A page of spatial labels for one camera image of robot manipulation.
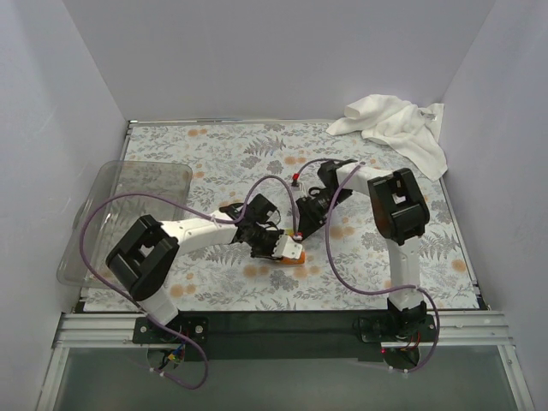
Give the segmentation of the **white towel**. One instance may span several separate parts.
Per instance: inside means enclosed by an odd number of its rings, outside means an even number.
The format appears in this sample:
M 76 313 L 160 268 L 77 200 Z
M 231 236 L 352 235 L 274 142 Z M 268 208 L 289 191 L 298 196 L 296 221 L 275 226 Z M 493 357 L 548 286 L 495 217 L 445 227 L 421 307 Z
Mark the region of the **white towel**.
M 439 145 L 444 104 L 419 107 L 393 95 L 371 94 L 345 107 L 326 130 L 332 136 L 359 132 L 409 159 L 429 180 L 440 179 L 447 160 Z

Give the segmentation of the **orange patterned towel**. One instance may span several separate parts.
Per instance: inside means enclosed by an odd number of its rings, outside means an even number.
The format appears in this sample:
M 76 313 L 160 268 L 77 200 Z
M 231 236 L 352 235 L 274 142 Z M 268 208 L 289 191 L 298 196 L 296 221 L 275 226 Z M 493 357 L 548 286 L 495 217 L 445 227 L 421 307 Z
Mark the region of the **orange patterned towel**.
M 286 265 L 301 265 L 305 261 L 305 249 L 302 236 L 284 234 L 278 244 L 281 261 Z

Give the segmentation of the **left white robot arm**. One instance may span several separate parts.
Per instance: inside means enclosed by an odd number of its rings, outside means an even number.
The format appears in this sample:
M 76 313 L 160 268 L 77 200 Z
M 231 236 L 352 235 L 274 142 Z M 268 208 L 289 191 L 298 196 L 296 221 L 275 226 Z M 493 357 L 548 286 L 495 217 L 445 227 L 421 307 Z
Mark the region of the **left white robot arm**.
M 253 258 L 299 259 L 302 245 L 270 220 L 276 213 L 277 208 L 258 194 L 248 205 L 233 203 L 206 219 L 158 221 L 145 215 L 114 246 L 105 263 L 133 301 L 155 318 L 154 334 L 171 343 L 181 335 L 182 322 L 164 283 L 176 257 L 216 245 L 245 243 Z

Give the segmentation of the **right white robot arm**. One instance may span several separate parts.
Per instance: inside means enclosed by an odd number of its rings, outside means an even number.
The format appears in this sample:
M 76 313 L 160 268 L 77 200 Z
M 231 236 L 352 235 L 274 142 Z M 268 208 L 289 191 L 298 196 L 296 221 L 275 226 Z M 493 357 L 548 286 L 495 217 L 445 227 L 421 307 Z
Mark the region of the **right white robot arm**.
M 327 160 L 318 170 L 322 188 L 311 188 L 296 201 L 297 232 L 304 238 L 320 229 L 330 230 L 335 207 L 353 193 L 369 197 L 376 228 L 385 239 L 390 262 L 387 289 L 365 291 L 347 283 L 338 272 L 325 240 L 326 255 L 337 280 L 360 295 L 386 295 L 385 327 L 397 340 L 407 340 L 426 322 L 426 292 L 420 286 L 419 243 L 430 212 L 413 172 L 377 170 L 355 160 Z

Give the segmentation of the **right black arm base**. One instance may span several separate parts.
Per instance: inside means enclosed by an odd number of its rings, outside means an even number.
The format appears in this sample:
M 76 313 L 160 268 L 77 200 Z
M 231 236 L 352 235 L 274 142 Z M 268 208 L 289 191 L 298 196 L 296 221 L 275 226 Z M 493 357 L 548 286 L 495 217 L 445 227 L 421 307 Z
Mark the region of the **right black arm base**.
M 361 343 L 373 349 L 375 366 L 386 366 L 389 371 L 409 373 L 421 362 L 423 344 L 435 344 L 439 337 L 437 319 L 427 314 L 418 321 L 400 322 L 387 311 L 370 312 L 353 323 Z

